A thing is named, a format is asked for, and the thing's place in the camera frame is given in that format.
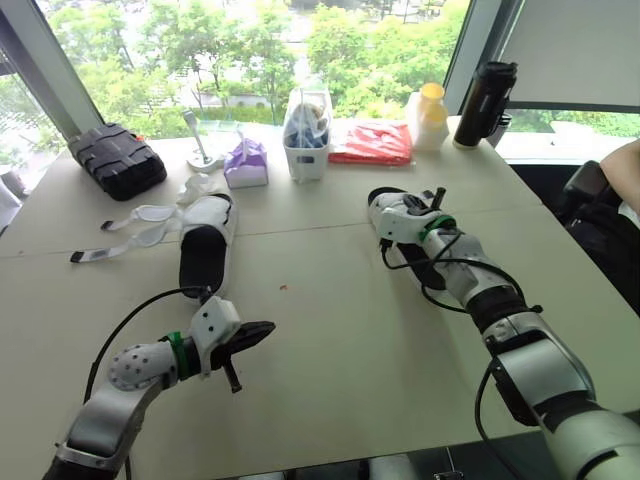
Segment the purple tissue box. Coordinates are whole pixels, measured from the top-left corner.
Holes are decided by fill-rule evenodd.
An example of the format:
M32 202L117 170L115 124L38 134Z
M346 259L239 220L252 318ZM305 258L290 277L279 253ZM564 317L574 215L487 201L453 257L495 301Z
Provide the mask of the purple tissue box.
M224 162L229 188L267 185L267 151L264 145L244 138Z

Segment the white basket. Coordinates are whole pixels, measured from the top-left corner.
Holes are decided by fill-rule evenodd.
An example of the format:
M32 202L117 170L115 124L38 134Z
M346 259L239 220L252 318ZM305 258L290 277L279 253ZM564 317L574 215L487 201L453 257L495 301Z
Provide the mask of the white basket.
M312 103L323 108L322 118L327 120L327 144L322 148L293 148L288 147L285 143L287 138L287 128L292 113L302 102ZM307 180L317 180L322 178L327 165L329 163L329 146L331 145L331 119L333 109L331 106L331 97L328 90L303 90L293 89L289 95L289 104L287 106L287 114L285 115L285 129L282 136L282 143L285 154L287 155L287 163L289 164L289 173L291 177L299 182Z

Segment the person's arm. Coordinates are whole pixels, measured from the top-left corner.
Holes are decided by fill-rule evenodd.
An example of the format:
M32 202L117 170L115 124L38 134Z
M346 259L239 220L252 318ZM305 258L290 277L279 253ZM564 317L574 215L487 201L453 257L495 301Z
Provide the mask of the person's arm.
M620 198L640 215L640 140L614 150L600 167Z

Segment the green ring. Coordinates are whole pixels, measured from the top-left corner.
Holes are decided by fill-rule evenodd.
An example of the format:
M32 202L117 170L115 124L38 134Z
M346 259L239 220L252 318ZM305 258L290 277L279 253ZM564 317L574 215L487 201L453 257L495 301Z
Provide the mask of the green ring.
M169 339L169 343L171 344L171 349L173 353L175 353L178 358L178 378L180 380L185 380L190 377L189 375L189 367L187 362L187 354L184 351L184 342L182 341L182 336L180 332L171 332L167 335Z
M429 235L429 232L431 232L432 230L435 230L436 228L455 227L455 226L456 226L455 218L453 218L451 215L442 215L441 217L436 218L433 222L431 222L429 225L424 227L424 230L420 232L419 234L420 243L423 243L425 238L427 238L427 235Z

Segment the black thermos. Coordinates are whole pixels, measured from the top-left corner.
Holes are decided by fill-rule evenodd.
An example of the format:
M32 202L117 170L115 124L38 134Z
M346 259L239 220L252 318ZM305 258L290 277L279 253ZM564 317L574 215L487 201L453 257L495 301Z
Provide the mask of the black thermos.
M475 147L495 131L516 83L517 70L516 63L487 62L478 67L453 137L454 145Z

